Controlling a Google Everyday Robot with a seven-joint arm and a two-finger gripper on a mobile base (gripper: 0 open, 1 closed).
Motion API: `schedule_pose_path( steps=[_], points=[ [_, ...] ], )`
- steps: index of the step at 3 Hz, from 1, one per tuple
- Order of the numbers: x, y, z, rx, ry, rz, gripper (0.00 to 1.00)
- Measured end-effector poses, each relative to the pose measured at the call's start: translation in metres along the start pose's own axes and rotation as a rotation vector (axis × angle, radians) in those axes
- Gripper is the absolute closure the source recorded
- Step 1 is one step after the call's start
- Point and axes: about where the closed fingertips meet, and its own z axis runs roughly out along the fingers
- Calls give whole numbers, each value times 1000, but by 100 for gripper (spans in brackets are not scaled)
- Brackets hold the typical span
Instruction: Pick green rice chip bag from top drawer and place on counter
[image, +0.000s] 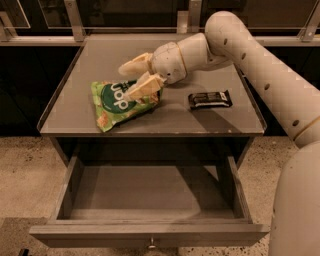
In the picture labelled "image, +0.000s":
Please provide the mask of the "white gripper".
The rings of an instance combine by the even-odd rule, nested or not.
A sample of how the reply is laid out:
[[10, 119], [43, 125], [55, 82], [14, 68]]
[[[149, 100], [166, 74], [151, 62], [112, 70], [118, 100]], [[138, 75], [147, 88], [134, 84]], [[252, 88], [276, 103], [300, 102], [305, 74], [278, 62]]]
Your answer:
[[123, 95], [126, 101], [135, 101], [159, 91], [166, 82], [174, 84], [183, 80], [186, 68], [177, 43], [170, 42], [154, 53], [143, 53], [118, 68], [123, 76], [142, 75]]

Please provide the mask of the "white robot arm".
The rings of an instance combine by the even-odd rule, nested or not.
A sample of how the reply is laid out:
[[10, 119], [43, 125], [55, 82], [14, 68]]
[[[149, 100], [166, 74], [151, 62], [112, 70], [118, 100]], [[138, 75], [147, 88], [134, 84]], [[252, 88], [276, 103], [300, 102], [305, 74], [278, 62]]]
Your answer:
[[195, 70], [233, 62], [245, 74], [298, 151], [281, 171], [273, 204], [269, 256], [320, 256], [319, 90], [264, 48], [233, 13], [219, 11], [205, 31], [165, 44], [119, 67], [137, 75], [127, 100], [150, 95]]

